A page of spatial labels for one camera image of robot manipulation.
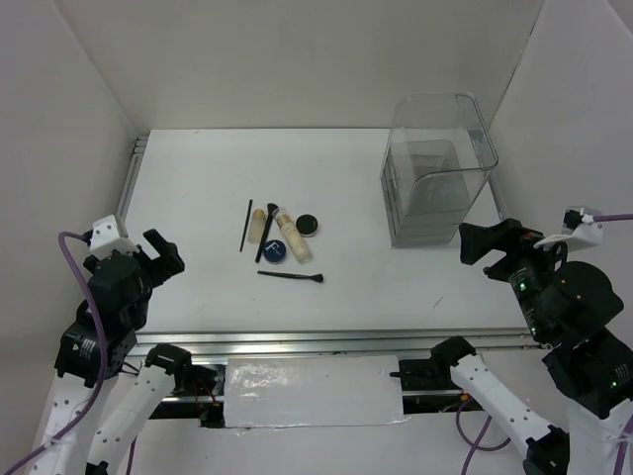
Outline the clear acrylic makeup organizer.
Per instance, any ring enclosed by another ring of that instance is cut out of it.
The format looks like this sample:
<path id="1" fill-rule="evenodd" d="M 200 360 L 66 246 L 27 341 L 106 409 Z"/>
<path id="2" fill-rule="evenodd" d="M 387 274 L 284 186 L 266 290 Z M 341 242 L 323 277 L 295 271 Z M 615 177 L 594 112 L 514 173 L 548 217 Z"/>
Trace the clear acrylic makeup organizer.
<path id="1" fill-rule="evenodd" d="M 497 164 L 473 94 L 405 97 L 394 112 L 381 170 L 392 247 L 448 243 Z"/>

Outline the frosted bottle gold pump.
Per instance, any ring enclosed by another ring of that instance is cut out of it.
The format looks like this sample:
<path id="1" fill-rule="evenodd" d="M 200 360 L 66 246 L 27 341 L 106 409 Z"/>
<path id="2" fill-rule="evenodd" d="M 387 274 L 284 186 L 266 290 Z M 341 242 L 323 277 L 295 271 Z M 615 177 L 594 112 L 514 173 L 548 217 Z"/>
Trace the frosted bottle gold pump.
<path id="1" fill-rule="evenodd" d="M 266 213 L 262 209 L 255 209 L 251 215 L 247 233 L 247 241 L 251 244 L 259 244 L 266 225 Z"/>

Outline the cream bottle clear cap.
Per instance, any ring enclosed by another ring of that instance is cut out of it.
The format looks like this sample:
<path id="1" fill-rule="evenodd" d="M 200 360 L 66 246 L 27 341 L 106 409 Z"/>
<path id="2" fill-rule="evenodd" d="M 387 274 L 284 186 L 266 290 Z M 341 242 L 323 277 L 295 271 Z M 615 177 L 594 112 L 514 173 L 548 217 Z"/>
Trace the cream bottle clear cap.
<path id="1" fill-rule="evenodd" d="M 273 219 L 297 261 L 301 264 L 310 261 L 313 258 L 312 252 L 286 210 L 277 208 Z"/>

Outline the black lid cosmetic jar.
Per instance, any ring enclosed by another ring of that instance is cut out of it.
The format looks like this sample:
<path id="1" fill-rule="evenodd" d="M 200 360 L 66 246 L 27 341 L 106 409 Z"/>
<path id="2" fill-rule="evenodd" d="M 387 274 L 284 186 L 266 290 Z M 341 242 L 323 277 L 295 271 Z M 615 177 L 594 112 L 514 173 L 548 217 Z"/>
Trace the black lid cosmetic jar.
<path id="1" fill-rule="evenodd" d="M 303 214 L 295 221 L 296 228 L 300 235 L 305 238 L 311 238 L 317 234 L 318 220 L 314 215 Z"/>

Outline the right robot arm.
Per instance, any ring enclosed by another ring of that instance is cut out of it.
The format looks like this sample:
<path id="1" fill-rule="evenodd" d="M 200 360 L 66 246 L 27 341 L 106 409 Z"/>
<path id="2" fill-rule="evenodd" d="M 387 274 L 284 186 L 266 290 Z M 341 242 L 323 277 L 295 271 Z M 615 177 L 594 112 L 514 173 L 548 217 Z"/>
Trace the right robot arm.
<path id="1" fill-rule="evenodd" d="M 632 471 L 632 349 L 607 328 L 624 304 L 604 272 L 569 258 L 590 242 L 588 227 L 579 221 L 571 233 L 549 237 L 514 219 L 459 227 L 462 263 L 502 252 L 483 272 L 510 285 L 533 340 L 548 348 L 543 363 L 566 399 L 568 426 L 533 413 L 462 337 L 432 349 L 430 375 L 475 399 L 514 444 L 527 474 Z"/>

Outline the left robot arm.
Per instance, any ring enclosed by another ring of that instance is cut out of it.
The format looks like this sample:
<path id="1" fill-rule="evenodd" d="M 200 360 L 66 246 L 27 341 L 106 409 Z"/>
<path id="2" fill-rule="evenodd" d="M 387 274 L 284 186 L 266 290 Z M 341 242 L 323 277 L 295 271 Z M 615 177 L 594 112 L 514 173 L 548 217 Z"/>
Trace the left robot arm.
<path id="1" fill-rule="evenodd" d="M 103 414 L 146 323 L 153 290 L 182 273 L 185 263 L 176 244 L 156 230 L 143 234 L 157 252 L 149 257 L 114 217 L 78 236 L 90 252 L 82 264 L 66 244 L 71 236 L 60 233 L 58 245 L 85 299 L 60 338 L 56 390 L 41 445 L 15 462 L 11 474 L 24 466 L 34 474 L 117 473 L 122 463 L 132 462 L 136 438 L 162 399 L 187 392 L 194 382 L 190 352 L 161 343 L 119 406 Z"/>

